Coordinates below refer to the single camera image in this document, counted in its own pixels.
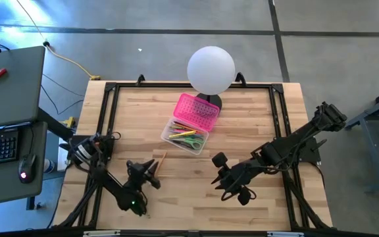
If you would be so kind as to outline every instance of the lamp base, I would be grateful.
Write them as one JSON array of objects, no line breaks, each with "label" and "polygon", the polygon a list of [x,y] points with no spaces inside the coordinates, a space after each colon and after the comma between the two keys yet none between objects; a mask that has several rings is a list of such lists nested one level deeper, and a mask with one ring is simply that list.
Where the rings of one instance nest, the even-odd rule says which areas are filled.
[{"label": "lamp base", "polygon": [[204,99],[205,101],[213,105],[216,105],[219,111],[222,110],[222,99],[218,95],[205,95],[203,93],[199,93],[197,97],[200,99]]}]

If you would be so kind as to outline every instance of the black metal frame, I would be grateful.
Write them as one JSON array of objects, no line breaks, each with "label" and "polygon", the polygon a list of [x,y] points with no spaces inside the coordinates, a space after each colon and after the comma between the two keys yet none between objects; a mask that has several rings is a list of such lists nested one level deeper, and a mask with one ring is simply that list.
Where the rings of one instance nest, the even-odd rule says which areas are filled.
[{"label": "black metal frame", "polygon": [[[105,120],[105,113],[107,108],[107,102],[109,98],[109,94],[113,91],[113,102],[111,105],[111,113],[109,115],[109,121],[108,121],[108,127],[107,127],[107,134],[111,134],[113,132],[113,125],[114,125],[114,118],[116,115],[116,107],[118,105],[118,95],[120,88],[192,88],[191,84],[189,82],[150,82],[150,83],[143,83],[145,81],[145,78],[143,75],[140,75],[137,82],[107,82],[105,85],[105,91],[103,94],[103,100],[101,105],[101,111],[99,114],[99,121],[97,123],[97,132],[102,132],[103,123]],[[276,106],[276,98],[275,93],[278,94],[279,100],[280,100],[280,106],[282,107],[282,116],[283,116],[283,123],[285,127],[286,134],[291,133],[290,129],[290,122],[289,122],[289,116],[288,116],[288,110],[286,107],[286,101],[284,98],[284,91],[283,91],[283,85],[282,84],[247,84],[245,78],[243,77],[242,73],[238,73],[236,76],[236,82],[240,82],[240,84],[233,83],[230,88],[251,88],[251,89],[265,89],[268,90],[269,96],[270,96],[270,105],[272,109],[272,119],[274,123],[274,131],[276,133],[276,137],[279,138],[282,136],[282,132],[280,130],[280,122],[278,118],[278,112],[277,112],[277,106]],[[294,174],[294,181],[295,185],[299,188],[300,193],[302,194],[302,188],[301,188],[301,179],[299,176],[299,169],[297,168],[297,164],[293,166],[293,174]],[[299,225],[295,218],[295,210],[293,208],[293,201],[291,197],[291,191],[289,189],[289,172],[286,171],[283,173],[283,183],[284,183],[284,189],[285,189],[285,195],[286,195],[286,204],[288,207],[288,217],[290,221],[290,227],[291,229],[299,228]],[[84,189],[84,193],[88,190],[88,188],[93,184],[93,180],[90,176],[88,176],[86,180],[86,186]],[[97,218],[99,214],[99,208],[100,208],[100,202],[101,202],[101,192],[102,187],[98,187],[95,194],[95,201],[93,205],[93,211],[91,214],[91,219],[89,222],[89,226],[96,227],[97,224]],[[300,206],[301,208],[301,216],[302,216],[302,223],[303,227],[309,227],[308,224],[308,218],[305,210]],[[84,226],[85,219],[86,219],[86,213],[87,213],[87,205],[84,207],[83,211],[80,213],[79,219],[78,219],[78,226]]]}]

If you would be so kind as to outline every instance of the pink container lid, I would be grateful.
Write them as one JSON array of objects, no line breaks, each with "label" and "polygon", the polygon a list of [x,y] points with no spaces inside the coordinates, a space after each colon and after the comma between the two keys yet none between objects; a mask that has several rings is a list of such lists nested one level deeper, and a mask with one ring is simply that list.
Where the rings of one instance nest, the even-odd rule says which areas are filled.
[{"label": "pink container lid", "polygon": [[216,105],[183,93],[176,104],[174,116],[209,132],[215,125],[219,111]]}]

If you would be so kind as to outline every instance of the yellow cable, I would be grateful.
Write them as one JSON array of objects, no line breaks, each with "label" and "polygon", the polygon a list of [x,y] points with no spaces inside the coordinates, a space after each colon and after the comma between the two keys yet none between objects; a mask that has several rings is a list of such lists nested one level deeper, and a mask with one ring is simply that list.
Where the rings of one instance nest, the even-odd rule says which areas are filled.
[{"label": "yellow cable", "polygon": [[[36,30],[38,30],[40,36],[42,37],[42,39],[44,41],[46,41],[45,37],[43,36],[43,34],[40,32],[38,26],[36,25],[36,23],[34,22],[33,18],[29,15],[29,13],[26,11],[26,9],[23,7],[23,5],[21,5],[20,1],[17,0],[17,3],[21,6],[21,8],[23,8],[24,12],[29,16],[30,20],[33,22],[33,25],[34,27],[36,27]],[[78,64],[77,62],[71,60],[71,59],[68,59],[66,57],[63,57],[57,53],[55,53],[52,49],[51,49],[51,46],[50,45],[45,45],[45,47],[52,53],[54,54],[56,57],[60,58],[60,59],[64,59],[70,63],[74,63],[75,65],[77,65],[79,68],[81,68],[89,77],[90,77],[90,80],[100,80],[101,77],[100,76],[95,76],[95,75],[92,75],[90,74],[82,65]]]}]

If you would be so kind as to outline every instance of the computer mouse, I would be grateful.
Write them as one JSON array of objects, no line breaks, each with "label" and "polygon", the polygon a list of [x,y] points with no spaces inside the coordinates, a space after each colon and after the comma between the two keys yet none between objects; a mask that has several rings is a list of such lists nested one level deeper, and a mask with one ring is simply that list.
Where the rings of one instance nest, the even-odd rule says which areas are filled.
[{"label": "computer mouse", "polygon": [[34,180],[35,160],[36,155],[34,154],[24,155],[20,158],[20,163],[18,164],[18,178],[22,183],[28,184]]}]

